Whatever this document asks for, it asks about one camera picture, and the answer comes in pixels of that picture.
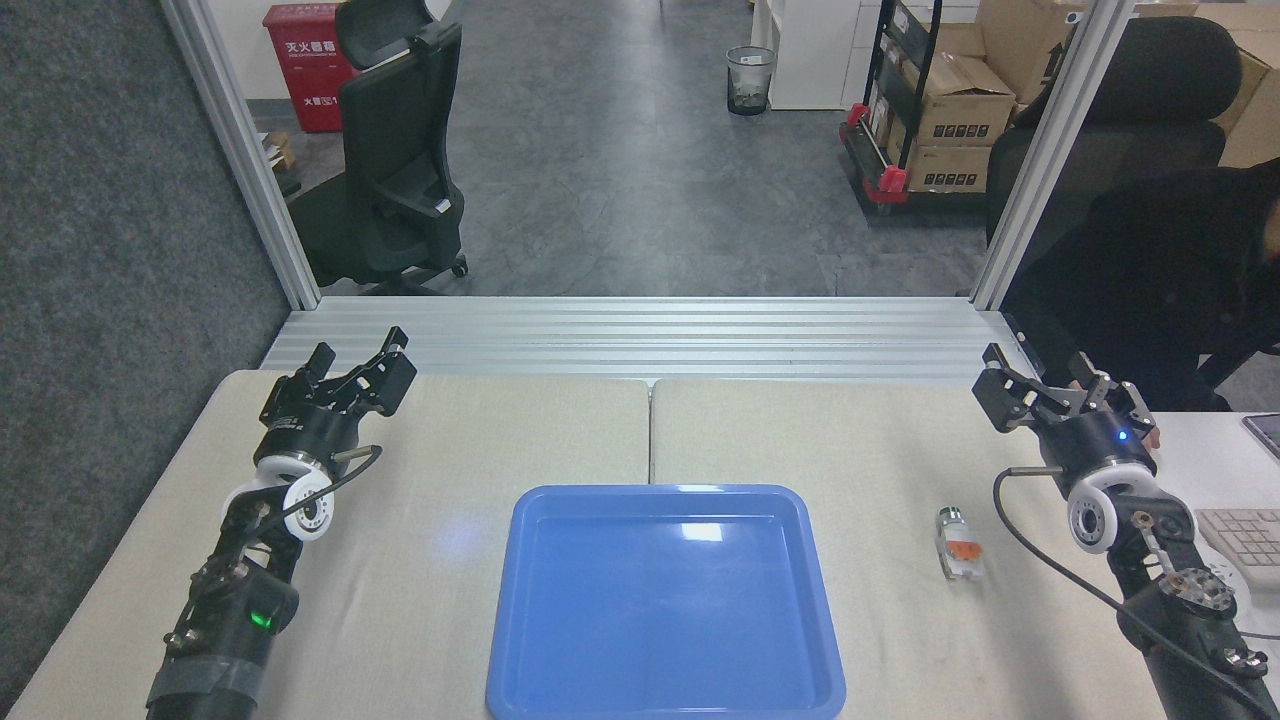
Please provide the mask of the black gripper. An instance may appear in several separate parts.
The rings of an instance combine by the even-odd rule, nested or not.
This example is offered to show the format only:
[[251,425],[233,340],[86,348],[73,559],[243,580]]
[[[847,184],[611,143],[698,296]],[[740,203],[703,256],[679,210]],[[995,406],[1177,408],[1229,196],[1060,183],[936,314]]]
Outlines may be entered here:
[[401,327],[392,327],[379,354],[329,380],[335,352],[317,343],[306,364],[276,378],[269,391],[259,416],[268,432],[257,460],[305,455],[329,473],[344,473],[349,464],[334,456],[356,447],[360,419],[370,411],[394,415],[417,374],[404,354],[408,342]]
[[[1044,464],[1061,469],[1053,477],[1060,492],[1117,462],[1137,462],[1152,475],[1157,471],[1142,443],[1157,424],[1134,383],[1115,379],[1084,352],[1075,352],[1068,369],[1078,387],[1069,387],[1073,396],[1066,402],[1061,388],[1015,372],[997,343],[987,345],[982,361],[973,395],[997,432],[1039,428]],[[1065,418],[1068,404],[1075,416]]]

